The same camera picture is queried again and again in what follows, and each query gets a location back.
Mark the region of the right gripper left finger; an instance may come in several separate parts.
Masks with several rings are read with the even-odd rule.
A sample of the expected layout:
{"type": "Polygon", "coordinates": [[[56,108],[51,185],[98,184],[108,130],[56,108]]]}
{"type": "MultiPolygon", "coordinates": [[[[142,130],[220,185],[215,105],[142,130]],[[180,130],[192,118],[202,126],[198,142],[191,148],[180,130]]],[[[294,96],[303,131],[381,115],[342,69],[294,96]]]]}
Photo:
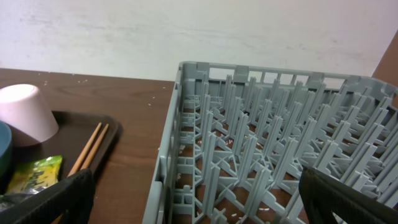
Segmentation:
{"type": "Polygon", "coordinates": [[[1,213],[1,223],[52,223],[67,212],[67,223],[88,223],[95,180],[83,169],[1,213]]]}

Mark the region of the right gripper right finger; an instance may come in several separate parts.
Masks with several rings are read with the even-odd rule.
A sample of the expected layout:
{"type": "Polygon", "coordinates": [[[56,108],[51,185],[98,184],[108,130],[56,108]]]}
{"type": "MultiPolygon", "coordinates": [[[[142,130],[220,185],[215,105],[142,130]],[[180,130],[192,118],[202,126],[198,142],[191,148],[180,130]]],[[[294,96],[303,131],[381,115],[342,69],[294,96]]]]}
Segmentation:
{"type": "Polygon", "coordinates": [[[303,170],[299,193],[310,224],[395,224],[397,211],[312,167],[303,170]]]}

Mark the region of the green snack wrapper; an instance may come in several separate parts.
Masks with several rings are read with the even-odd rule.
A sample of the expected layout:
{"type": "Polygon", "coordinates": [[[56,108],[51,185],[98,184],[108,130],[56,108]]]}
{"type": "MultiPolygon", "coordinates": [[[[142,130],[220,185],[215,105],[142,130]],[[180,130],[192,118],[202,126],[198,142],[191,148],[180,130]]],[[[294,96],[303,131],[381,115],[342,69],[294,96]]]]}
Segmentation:
{"type": "Polygon", "coordinates": [[[17,165],[6,195],[37,194],[56,184],[62,161],[62,156],[52,156],[17,165]]]}

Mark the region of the dark blue plate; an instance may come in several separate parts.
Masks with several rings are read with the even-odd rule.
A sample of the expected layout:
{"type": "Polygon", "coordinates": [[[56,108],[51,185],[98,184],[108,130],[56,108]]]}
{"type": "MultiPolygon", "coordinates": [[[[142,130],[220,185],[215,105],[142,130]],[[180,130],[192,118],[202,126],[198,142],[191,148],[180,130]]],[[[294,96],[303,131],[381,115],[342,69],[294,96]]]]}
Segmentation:
{"type": "Polygon", "coordinates": [[[0,153],[1,153],[1,178],[3,178],[9,167],[11,165],[12,160],[12,132],[10,127],[1,121],[0,124],[0,153]]]}

